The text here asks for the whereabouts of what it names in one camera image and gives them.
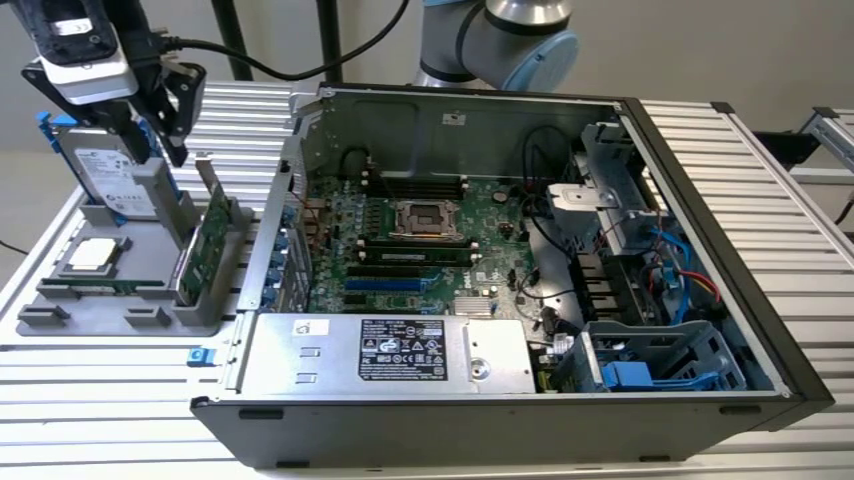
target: power supply label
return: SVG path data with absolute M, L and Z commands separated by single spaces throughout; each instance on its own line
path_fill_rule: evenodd
M 448 379 L 441 320 L 361 320 L 359 341 L 363 380 Z

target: slotted aluminum surface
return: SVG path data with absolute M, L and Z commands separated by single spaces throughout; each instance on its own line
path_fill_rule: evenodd
M 225 189 L 240 198 L 242 204 L 262 208 L 266 183 L 277 160 L 277 150 L 288 132 L 281 128 L 286 114 L 289 87 L 284 84 L 210 84 L 205 93 L 200 123 L 189 139 L 190 149 L 213 152 L 213 165 L 224 177 Z M 680 119 L 700 120 L 695 126 L 719 127 L 717 119 L 708 112 L 708 105 L 673 105 L 683 107 L 683 115 L 656 115 L 668 122 L 661 128 L 681 129 Z M 688 110 L 700 116 L 692 117 Z M 724 128 L 716 128 L 713 142 L 727 140 Z M 681 132 L 677 141 L 701 141 L 691 132 Z M 717 151 L 737 149 L 725 145 Z M 740 181 L 727 178 L 724 169 L 759 170 L 745 155 L 715 153 L 719 158 L 701 156 L 695 171 L 707 184 L 707 192 L 744 191 L 733 188 L 749 184 L 768 195 L 759 198 L 786 198 L 771 182 Z M 715 174 L 724 180 L 715 179 Z M 192 164 L 176 177 L 180 186 L 193 194 L 202 193 L 200 179 Z M 49 265 L 56 258 L 70 232 L 80 222 L 68 203 L 57 219 L 33 248 L 33 254 L 0 294 L 0 305 L 14 303 L 32 295 L 28 280 L 38 264 Z M 751 218 L 783 216 L 765 212 L 716 213 L 727 216 L 724 225 L 729 235 L 737 234 L 739 242 L 771 242 L 763 235 L 779 230 L 749 229 Z M 792 242 L 820 243 L 820 235 L 808 222 L 794 219 L 765 221 L 765 225 L 791 226 L 783 237 Z M 787 241 L 775 238 L 773 242 Z M 790 290 L 788 283 L 776 283 L 776 274 L 798 277 L 803 274 L 771 267 L 778 262 L 753 260 L 757 269 L 769 275 L 768 288 Z M 808 275 L 844 270 L 842 261 L 827 262 L 831 270 L 807 270 Z M 812 296 L 815 286 L 806 282 L 791 285 L 820 305 L 824 297 Z M 843 298 L 832 282 L 822 283 L 827 298 Z M 186 399 L 198 391 L 198 383 L 218 377 L 218 367 L 189 369 L 185 355 L 189 346 L 224 345 L 228 340 L 228 322 L 220 334 L 210 339 L 157 338 L 38 338 L 24 339 L 13 334 L 13 315 L 0 322 L 0 470 L 2 478 L 94 478 L 100 476 L 132 476 L 133 478 L 292 478 L 298 472 L 257 472 L 242 467 L 225 448 L 216 442 L 201 424 L 193 419 Z M 836 405 L 782 432 L 748 432 L 715 446 L 684 463 L 644 463 L 611 465 L 543 465 L 524 467 L 483 466 L 439 469 L 312 470 L 310 476 L 334 478 L 471 478 L 471 477 L 560 477 L 560 478 L 680 478 L 680 479 L 786 479 L 786 478 L 851 478 L 854 475 L 854 324 L 846 319 L 808 318 L 787 322 L 806 349 L 806 354 L 834 392 Z M 573 439 L 567 432 L 567 448 Z

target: cable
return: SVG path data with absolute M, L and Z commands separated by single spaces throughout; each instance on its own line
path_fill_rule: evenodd
M 649 310 L 652 310 L 652 315 L 655 315 L 655 319 L 661 321 L 663 317 L 661 317 L 661 310 L 660 308 L 657 308 L 657 303 L 655 303 L 655 297 L 652 297 L 652 293 L 651 293 L 651 289 L 652 289 L 652 270 L 655 270 L 656 268 L 660 268 L 660 264 L 656 263 L 647 263 L 641 268 L 640 271 L 637 272 L 637 286 L 640 287 L 637 290 L 640 291 L 640 296 L 643 297 L 643 301 L 645 302 L 645 306 Z M 647 286 L 644 285 L 644 274 L 648 272 L 649 274 L 649 285 L 648 288 L 649 290 L 647 290 Z
M 836 225 L 839 225 L 844 221 L 844 217 L 847 217 L 848 213 L 851 212 L 851 207 L 854 207 L 854 200 L 848 200 L 848 203 L 844 204 L 844 207 L 842 208 L 842 213 L 839 214 L 839 217 L 834 222 Z
M 9 245 L 2 240 L 0 240 L 0 247 L 5 247 L 13 252 L 20 253 L 21 255 L 29 255 L 29 252 L 26 250 L 24 250 L 22 248 L 17 248 L 14 245 Z
M 713 294 L 715 301 L 720 302 L 720 290 L 717 290 L 717 286 L 715 285 L 715 282 L 712 282 L 705 275 L 696 272 L 688 272 L 687 270 L 679 270 L 679 275 L 684 275 L 685 277 L 689 277 L 692 280 L 695 280 L 697 283 L 703 285 L 703 288 L 708 287 L 705 288 L 705 290 L 709 290 L 708 293 Z
M 519 286 L 519 291 L 521 292 L 521 295 L 524 295 L 525 297 L 533 299 L 533 300 L 548 300 L 549 298 L 555 298 L 559 297 L 561 295 L 565 295 L 567 293 L 573 293 L 575 289 L 571 288 L 568 290 L 563 290 L 561 292 L 557 292 L 552 295 L 544 295 L 544 296 L 539 296 L 539 295 L 531 295 L 527 290 L 524 289 L 524 286 Z
M 560 140 L 563 141 L 563 145 L 565 146 L 565 150 L 567 150 L 567 159 L 565 159 L 565 161 L 568 163 L 571 163 L 572 158 L 573 158 L 573 155 L 572 155 L 572 144 L 571 144 L 569 138 L 567 137 L 567 135 L 563 132 L 563 130 L 560 130 L 553 125 L 541 125 L 539 127 L 535 127 L 533 129 L 531 129 L 528 131 L 528 133 L 524 135 L 524 139 L 521 141 L 521 183 L 523 183 L 523 188 L 527 188 L 527 186 L 528 186 L 528 163 L 531 164 L 531 180 L 533 182 L 537 181 L 536 174 L 533 173 L 533 161 L 532 161 L 533 158 L 529 156 L 531 155 L 531 151 L 536 152 L 540 155 L 543 160 L 545 160 L 545 158 L 547 158 L 545 151 L 543 150 L 543 148 L 539 145 L 532 145 L 531 148 L 528 148 L 529 144 L 531 144 L 531 139 L 533 138 L 533 134 L 536 134 L 537 132 L 548 131 L 548 130 L 556 132 L 557 136 L 560 137 Z
M 613 224 L 611 224 L 611 227 L 601 232 L 601 235 L 599 236 L 599 238 L 596 238 L 596 241 L 592 244 L 592 253 L 596 253 L 599 251 L 599 249 L 601 249 L 601 247 L 604 247 L 604 243 L 607 241 L 607 236 L 608 233 L 611 233 L 611 231 L 619 226 L 620 223 L 623 223 L 625 220 L 628 220 L 628 216 L 624 216 L 623 218 L 620 218 Z
M 524 200 L 521 200 L 520 209 L 524 210 L 524 204 L 527 202 L 529 202 L 531 200 L 536 200 L 536 198 L 537 198 L 536 196 L 528 195 L 527 198 Z M 539 232 L 539 234 L 548 241 L 548 243 L 551 243 L 551 245 L 560 251 L 560 253 L 563 253 L 563 255 L 565 255 L 567 257 L 572 257 L 572 255 L 573 255 L 572 252 L 565 247 L 563 247 L 563 245 L 560 245 L 557 243 L 557 241 L 553 238 L 551 238 L 548 236 L 548 234 L 545 233 L 545 229 L 543 228 L 543 226 L 536 221 L 535 212 L 531 212 L 531 223 L 533 224 L 533 227 L 536 228 L 536 231 Z
M 536 221 L 536 217 L 533 215 L 531 215 L 531 223 L 533 224 L 533 227 L 539 231 L 539 234 L 543 236 L 543 238 L 545 240 L 548 240 L 548 243 L 551 243 L 551 245 L 560 251 L 560 253 L 563 253 L 567 257 L 571 257 L 572 256 L 572 252 L 569 252 L 564 247 L 561 247 L 560 244 L 556 242 L 556 240 L 553 240 L 548 236 L 548 234 L 545 233 L 545 230 L 543 230 L 543 227 L 540 226 L 539 222 Z
M 308 202 L 305 200 L 302 200 L 301 198 L 298 198 L 298 195 L 296 195 L 293 192 L 289 192 L 290 195 L 293 195 L 293 198 L 298 201 L 298 203 L 302 204 L 302 208 L 305 210 L 308 210 L 308 213 L 310 213 L 310 216 L 314 219 L 314 223 L 317 224 L 317 232 L 314 233 L 314 238 L 312 240 L 312 248 L 317 246 L 317 240 L 320 239 L 320 219 L 317 218 L 317 215 L 314 214 L 314 211 L 310 209 L 310 207 L 308 206 Z
M 676 247 L 679 247 L 679 249 L 681 250 L 681 255 L 684 256 L 684 265 L 685 267 L 691 265 L 691 246 L 681 243 L 681 241 L 679 241 L 679 239 L 672 236 L 669 233 L 653 228 L 652 229 L 652 233 L 656 234 L 657 236 L 660 236 L 660 238 L 669 243 L 671 245 L 675 245 Z M 681 301 L 679 302 L 679 309 L 676 310 L 676 315 L 673 316 L 671 325 L 679 325 L 681 323 L 681 320 L 684 319 L 684 314 L 688 311 L 689 308 L 689 301 L 691 301 L 691 292 L 689 292 L 689 285 L 691 282 L 688 282 L 687 279 L 683 279 L 681 281 Z
M 701 282 L 701 280 L 696 279 L 696 278 L 691 278 L 691 281 L 703 289 L 708 292 L 709 295 L 715 295 L 713 290 Z
M 237 52 L 236 50 L 232 50 L 228 47 L 224 47 L 222 45 L 218 45 L 212 42 L 205 42 L 204 40 L 193 40 L 193 39 L 185 39 L 178 37 L 166 37 L 162 43 L 162 53 L 174 51 L 174 50 L 182 50 L 185 48 L 194 49 L 194 50 L 206 50 L 209 52 L 216 52 L 222 55 L 226 55 L 228 57 L 254 67 L 266 75 L 269 75 L 270 77 L 278 80 L 284 80 L 285 82 L 305 80 L 306 78 L 310 78 L 314 75 L 321 74 L 322 72 L 325 72 L 326 70 L 330 70 L 338 65 L 342 65 L 349 60 L 352 60 L 359 55 L 361 55 L 365 51 L 368 51 L 373 47 L 373 45 L 376 45 L 385 38 L 388 33 L 393 30 L 395 26 L 400 22 L 400 18 L 403 17 L 403 13 L 405 12 L 405 9 L 408 6 L 409 6 L 409 0 L 400 0 L 400 7 L 397 8 L 397 11 L 391 21 L 388 22 L 385 27 L 379 31 L 379 33 L 373 36 L 373 38 L 368 40 L 359 48 L 356 48 L 352 52 L 349 52 L 340 58 L 334 59 L 329 63 L 318 66 L 317 68 L 313 68 L 312 70 L 308 70 L 297 74 L 281 73 L 273 70 L 272 68 L 269 68 L 266 65 L 264 65 L 261 62 L 254 60 L 248 55 Z
M 524 289 L 524 283 L 528 281 L 528 278 L 531 278 L 531 275 L 533 274 L 533 272 L 536 272 L 539 270 L 539 268 L 535 268 L 533 270 L 531 270 L 524 277 L 521 278 L 521 281 L 519 282 L 519 291 L 516 292 L 516 297 L 519 296 L 519 294 L 524 295 L 528 298 L 532 298 L 533 300 L 548 300 L 549 298 L 555 298 L 559 297 L 560 295 L 565 295 L 567 293 L 572 293 L 575 292 L 575 289 L 569 289 L 569 290 L 563 290 L 561 292 L 557 292 L 552 295 L 533 295 L 531 294 L 525 289 Z

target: blue latch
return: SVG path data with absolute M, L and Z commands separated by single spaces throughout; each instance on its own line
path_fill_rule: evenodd
M 611 362 L 601 368 L 604 386 L 612 390 L 652 389 L 649 368 L 644 362 Z
M 216 357 L 214 348 L 192 348 L 189 349 L 189 355 L 186 355 L 186 366 L 193 368 L 214 367 L 213 357 Z

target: blue cable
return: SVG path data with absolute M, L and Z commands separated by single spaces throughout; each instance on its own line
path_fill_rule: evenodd
M 685 243 L 681 243 L 681 241 L 675 236 L 672 236 L 667 232 L 661 232 L 657 228 L 652 229 L 652 234 L 660 236 L 667 243 L 676 246 L 681 250 L 681 255 L 684 256 L 683 268 L 689 269 L 691 268 L 691 246 L 687 245 Z M 679 325 L 684 318 L 684 314 L 688 311 L 688 306 L 689 306 L 688 302 L 691 299 L 689 285 L 691 285 L 691 282 L 683 276 L 681 277 L 681 301 L 679 302 L 679 309 L 676 310 L 676 315 L 673 316 L 673 319 L 669 325 Z

